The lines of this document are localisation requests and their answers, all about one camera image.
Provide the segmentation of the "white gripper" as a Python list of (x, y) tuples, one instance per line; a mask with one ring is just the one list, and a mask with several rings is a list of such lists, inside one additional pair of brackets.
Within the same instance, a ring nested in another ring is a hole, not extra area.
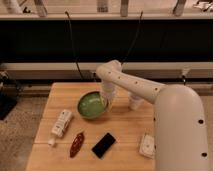
[(113, 105), (113, 100), (116, 95), (115, 84), (109, 81), (103, 80), (101, 82), (101, 95), (102, 102), (106, 110), (110, 110)]

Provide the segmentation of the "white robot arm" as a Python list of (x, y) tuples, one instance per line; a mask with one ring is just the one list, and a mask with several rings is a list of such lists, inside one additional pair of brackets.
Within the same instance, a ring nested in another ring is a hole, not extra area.
[(117, 60), (99, 65), (96, 74), (104, 97), (115, 84), (153, 105), (156, 171), (210, 171), (204, 107), (192, 88), (125, 74)]

